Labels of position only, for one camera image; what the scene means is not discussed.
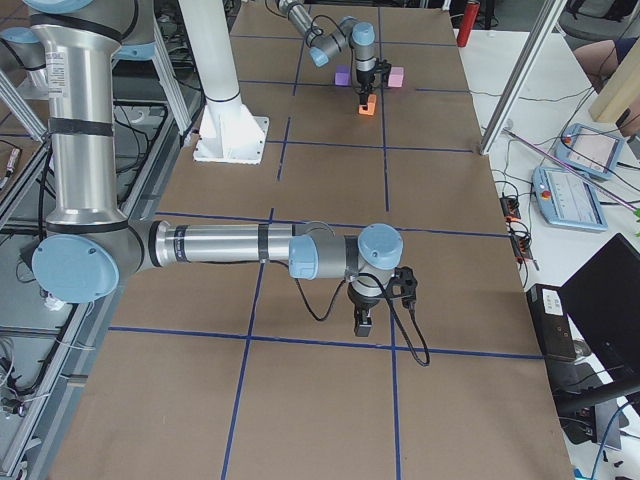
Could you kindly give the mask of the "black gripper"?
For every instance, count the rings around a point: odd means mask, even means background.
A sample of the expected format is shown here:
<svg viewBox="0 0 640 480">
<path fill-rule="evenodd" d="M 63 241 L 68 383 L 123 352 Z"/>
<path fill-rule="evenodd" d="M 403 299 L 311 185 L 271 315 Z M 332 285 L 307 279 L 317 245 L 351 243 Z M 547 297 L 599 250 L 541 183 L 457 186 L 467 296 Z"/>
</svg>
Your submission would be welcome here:
<svg viewBox="0 0 640 480">
<path fill-rule="evenodd" d="M 359 105 L 367 106 L 368 94 L 373 92 L 374 72 L 373 71 L 357 71 L 356 80 L 358 87 L 356 92 L 359 94 Z"/>
<path fill-rule="evenodd" d="M 353 287 L 347 289 L 347 295 L 354 306 L 354 335 L 368 337 L 373 326 L 370 311 L 380 302 L 380 297 L 365 296 Z"/>
</svg>

